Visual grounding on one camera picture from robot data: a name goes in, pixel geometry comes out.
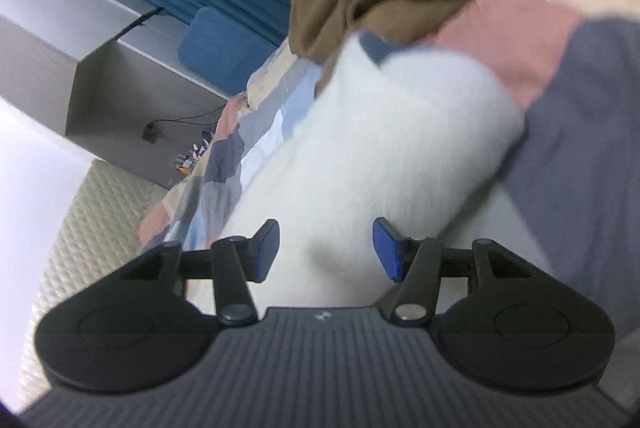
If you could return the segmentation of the blue padded chair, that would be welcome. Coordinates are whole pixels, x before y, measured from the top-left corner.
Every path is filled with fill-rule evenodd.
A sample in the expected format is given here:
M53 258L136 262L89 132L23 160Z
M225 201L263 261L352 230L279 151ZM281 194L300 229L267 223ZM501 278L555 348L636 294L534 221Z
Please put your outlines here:
M206 6L188 26L178 47L178 59L216 90L236 96L283 38L254 18L239 21Z

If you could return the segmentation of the cream quilted headboard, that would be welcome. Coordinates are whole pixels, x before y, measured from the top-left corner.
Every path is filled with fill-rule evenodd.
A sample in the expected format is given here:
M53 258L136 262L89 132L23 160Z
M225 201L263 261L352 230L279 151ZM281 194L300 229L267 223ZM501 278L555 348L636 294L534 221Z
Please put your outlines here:
M50 389L35 352L39 321L140 252L140 224L165 194L164 188L108 162L91 163L58 230L30 310L18 376L24 408Z

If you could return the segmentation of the white fuzzy sweater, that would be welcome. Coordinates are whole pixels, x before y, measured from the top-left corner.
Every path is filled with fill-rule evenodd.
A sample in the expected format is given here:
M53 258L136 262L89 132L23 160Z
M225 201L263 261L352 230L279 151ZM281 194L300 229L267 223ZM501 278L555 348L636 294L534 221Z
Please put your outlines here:
M373 248L375 219L408 237L440 234L524 128L523 111L475 58L397 49L370 32L350 38L224 227L251 236L279 223L268 278L250 286L257 309L375 302L392 286Z

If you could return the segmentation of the grey desk cabinet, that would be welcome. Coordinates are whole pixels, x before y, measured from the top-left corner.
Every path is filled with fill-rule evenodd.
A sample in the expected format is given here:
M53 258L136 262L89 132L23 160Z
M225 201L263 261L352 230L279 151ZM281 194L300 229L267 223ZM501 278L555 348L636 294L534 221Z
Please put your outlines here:
M228 97L178 60L186 24L140 0L1 0L1 95L163 188Z

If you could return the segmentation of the patchwork colour quilt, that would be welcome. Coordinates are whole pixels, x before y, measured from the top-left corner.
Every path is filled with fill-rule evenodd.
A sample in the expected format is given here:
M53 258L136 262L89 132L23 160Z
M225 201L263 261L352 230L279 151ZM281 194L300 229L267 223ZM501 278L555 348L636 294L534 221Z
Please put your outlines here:
M418 47L488 67L525 128L497 172L438 235L489 236L639 325L639 0L472 0ZM250 178L320 94L320 67L281 48L224 109L192 174L145 217L144 248L203 249L224 234Z

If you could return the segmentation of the small bottles cluster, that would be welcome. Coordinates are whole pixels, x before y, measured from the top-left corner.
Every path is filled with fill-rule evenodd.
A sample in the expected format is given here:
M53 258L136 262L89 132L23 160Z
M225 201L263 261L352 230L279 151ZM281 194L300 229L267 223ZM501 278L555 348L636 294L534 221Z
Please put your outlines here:
M205 129L202 131L201 141L193 143L192 148L186 154L180 154L175 159L175 168L187 176L196 167L200 159L208 151L210 144L212 144L214 134L212 130Z

